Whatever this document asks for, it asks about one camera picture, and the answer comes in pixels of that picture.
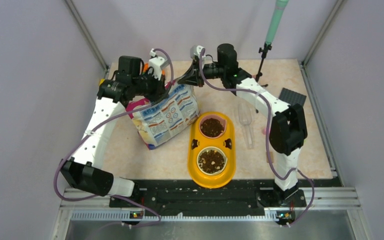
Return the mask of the pink pet food bag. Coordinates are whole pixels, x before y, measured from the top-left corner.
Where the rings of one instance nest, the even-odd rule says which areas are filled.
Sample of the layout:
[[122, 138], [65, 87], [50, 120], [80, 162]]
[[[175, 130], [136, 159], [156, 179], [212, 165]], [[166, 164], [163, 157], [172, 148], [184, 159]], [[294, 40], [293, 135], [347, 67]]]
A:
[[129, 115], [148, 149], [154, 150], [194, 123], [200, 108], [194, 87], [174, 84], [168, 98]]

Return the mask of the clear plastic scoop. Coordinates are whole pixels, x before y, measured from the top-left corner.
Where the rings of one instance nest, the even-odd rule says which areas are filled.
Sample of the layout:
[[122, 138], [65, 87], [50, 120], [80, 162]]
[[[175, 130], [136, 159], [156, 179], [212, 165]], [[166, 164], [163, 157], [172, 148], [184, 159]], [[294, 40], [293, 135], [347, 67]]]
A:
[[254, 138], [251, 129], [252, 115], [250, 108], [244, 102], [240, 102], [237, 107], [238, 120], [243, 128], [243, 137], [248, 149], [254, 148]]

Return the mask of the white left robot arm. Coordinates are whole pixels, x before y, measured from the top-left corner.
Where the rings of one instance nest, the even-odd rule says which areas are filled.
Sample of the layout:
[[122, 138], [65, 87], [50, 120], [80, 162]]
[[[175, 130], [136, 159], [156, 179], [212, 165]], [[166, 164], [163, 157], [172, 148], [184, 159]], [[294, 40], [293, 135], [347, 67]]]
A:
[[140, 193], [132, 180], [116, 177], [102, 169], [107, 144], [120, 117], [135, 113], [128, 104], [138, 96], [149, 99], [146, 110], [168, 97], [166, 67], [173, 68], [169, 55], [160, 48], [150, 50], [145, 63], [140, 57], [123, 55], [118, 68], [98, 87], [95, 107], [80, 143], [63, 158], [56, 175], [61, 174], [70, 187], [95, 196], [119, 195], [129, 207], [140, 202]]

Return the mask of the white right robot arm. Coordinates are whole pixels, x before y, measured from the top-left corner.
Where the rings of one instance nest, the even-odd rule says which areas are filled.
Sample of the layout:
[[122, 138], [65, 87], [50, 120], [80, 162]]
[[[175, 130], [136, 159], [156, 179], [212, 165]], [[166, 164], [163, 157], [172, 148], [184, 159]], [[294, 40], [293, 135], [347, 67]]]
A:
[[272, 95], [250, 73], [240, 68], [232, 44], [220, 44], [217, 60], [212, 63], [204, 63], [205, 56], [205, 48], [194, 45], [190, 49], [191, 66], [178, 83], [197, 87], [208, 85], [218, 91], [231, 92], [265, 115], [265, 148], [267, 152], [273, 149], [277, 157], [276, 163], [270, 155], [267, 157], [275, 175], [273, 200], [279, 206], [287, 206], [298, 191], [298, 159], [308, 136], [304, 108]]

